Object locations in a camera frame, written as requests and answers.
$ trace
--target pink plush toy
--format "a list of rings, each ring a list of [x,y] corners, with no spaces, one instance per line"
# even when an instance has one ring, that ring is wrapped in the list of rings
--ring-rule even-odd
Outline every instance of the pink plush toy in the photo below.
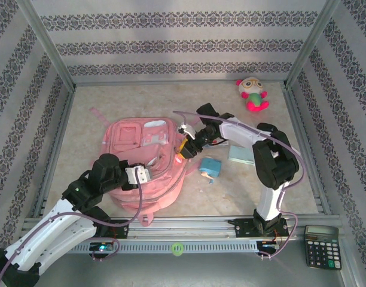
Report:
[[[263,84],[254,77],[245,80],[237,80],[236,85],[239,87],[240,95],[243,99],[247,99],[247,109],[251,112],[260,112],[268,108],[269,102],[263,100],[267,96],[267,92],[263,91]]]

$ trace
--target black calculator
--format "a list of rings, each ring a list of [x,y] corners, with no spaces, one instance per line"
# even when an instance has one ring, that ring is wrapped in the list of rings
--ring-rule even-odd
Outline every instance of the black calculator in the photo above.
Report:
[[[324,225],[305,226],[307,265],[313,268],[341,270],[338,228]]]

